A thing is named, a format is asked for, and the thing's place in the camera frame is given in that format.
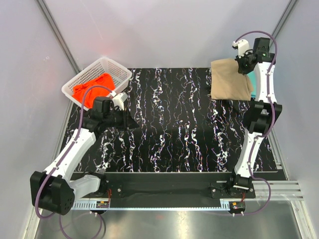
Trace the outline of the beige t shirt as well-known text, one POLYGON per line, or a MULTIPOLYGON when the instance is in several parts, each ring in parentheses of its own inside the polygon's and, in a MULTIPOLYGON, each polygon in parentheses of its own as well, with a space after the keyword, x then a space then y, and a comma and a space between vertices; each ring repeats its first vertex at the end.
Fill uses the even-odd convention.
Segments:
POLYGON ((238 73, 235 59, 211 62, 211 98, 214 100, 249 101, 254 87, 247 75, 238 73))

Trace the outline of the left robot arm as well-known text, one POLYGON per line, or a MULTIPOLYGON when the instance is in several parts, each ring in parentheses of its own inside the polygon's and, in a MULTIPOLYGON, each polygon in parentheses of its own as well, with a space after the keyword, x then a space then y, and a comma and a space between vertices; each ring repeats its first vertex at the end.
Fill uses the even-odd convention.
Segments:
POLYGON ((80 179, 71 177, 85 153, 109 128, 133 130, 139 127, 126 106, 127 94, 113 98, 96 97, 88 111, 82 111, 79 127, 57 158, 42 172, 34 171, 30 177, 32 204, 39 218, 39 209, 65 215, 74 202, 89 194, 103 197, 108 190, 106 176, 89 172, 80 179))

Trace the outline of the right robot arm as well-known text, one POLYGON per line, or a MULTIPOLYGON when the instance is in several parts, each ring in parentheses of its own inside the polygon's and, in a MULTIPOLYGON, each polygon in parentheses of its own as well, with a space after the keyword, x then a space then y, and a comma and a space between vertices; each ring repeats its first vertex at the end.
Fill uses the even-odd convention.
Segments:
POLYGON ((249 47, 247 40, 238 40, 233 43, 233 48, 238 49, 235 59, 238 72, 244 75, 254 72, 257 87, 256 98, 250 103, 243 118, 245 137, 242 151, 225 185, 225 191, 230 197, 239 198, 253 191, 253 168, 258 150, 283 107, 275 97, 273 76, 277 54, 270 52, 270 39, 256 38, 253 48, 249 47))

